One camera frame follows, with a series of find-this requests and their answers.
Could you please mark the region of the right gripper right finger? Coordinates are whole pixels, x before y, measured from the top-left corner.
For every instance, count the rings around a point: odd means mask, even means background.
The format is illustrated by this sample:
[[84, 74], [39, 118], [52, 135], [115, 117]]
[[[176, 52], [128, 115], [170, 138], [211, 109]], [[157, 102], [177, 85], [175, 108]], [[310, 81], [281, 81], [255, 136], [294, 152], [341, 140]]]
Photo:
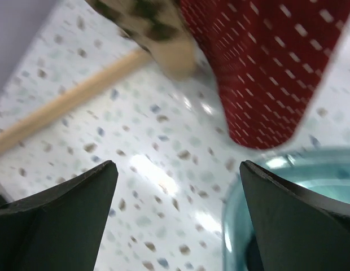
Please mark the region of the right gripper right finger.
[[350, 270], [350, 204], [249, 160], [240, 176], [265, 270]]

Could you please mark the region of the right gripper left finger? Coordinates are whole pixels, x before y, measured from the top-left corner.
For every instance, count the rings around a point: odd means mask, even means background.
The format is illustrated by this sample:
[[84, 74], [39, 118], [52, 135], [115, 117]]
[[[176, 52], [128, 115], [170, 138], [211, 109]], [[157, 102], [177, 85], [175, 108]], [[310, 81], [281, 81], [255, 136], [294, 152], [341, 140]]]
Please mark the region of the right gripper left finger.
[[0, 270], [94, 270], [118, 179], [110, 160], [0, 206]]

